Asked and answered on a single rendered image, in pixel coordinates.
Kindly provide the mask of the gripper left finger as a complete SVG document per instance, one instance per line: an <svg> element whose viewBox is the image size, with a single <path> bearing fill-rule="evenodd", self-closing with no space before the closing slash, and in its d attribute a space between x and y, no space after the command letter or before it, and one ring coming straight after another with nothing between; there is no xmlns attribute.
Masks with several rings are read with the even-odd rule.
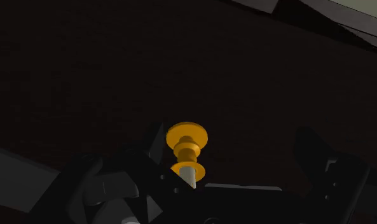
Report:
<svg viewBox="0 0 377 224"><path fill-rule="evenodd" d="M108 161L82 155L63 170L63 224L147 224L154 205L149 192L160 189L165 145L161 122L154 122L138 144L125 145Z"/></svg>

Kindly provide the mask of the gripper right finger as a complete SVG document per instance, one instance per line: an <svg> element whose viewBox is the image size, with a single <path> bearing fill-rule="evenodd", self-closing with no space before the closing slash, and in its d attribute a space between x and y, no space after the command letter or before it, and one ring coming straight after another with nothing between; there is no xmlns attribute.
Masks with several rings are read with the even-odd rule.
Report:
<svg viewBox="0 0 377 224"><path fill-rule="evenodd" d="M293 153L312 184L305 196L308 224L349 224L370 167L333 150L310 127L297 129Z"/></svg>

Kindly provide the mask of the yellow and white candlestick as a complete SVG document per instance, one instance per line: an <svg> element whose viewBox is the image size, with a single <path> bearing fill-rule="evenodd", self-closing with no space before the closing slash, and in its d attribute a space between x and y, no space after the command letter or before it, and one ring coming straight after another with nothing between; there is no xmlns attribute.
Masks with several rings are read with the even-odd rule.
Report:
<svg viewBox="0 0 377 224"><path fill-rule="evenodd" d="M205 168L198 163L198 157L207 142L207 131L194 122L180 122L167 130L166 143L177 159L171 169L194 189L205 176Z"/></svg>

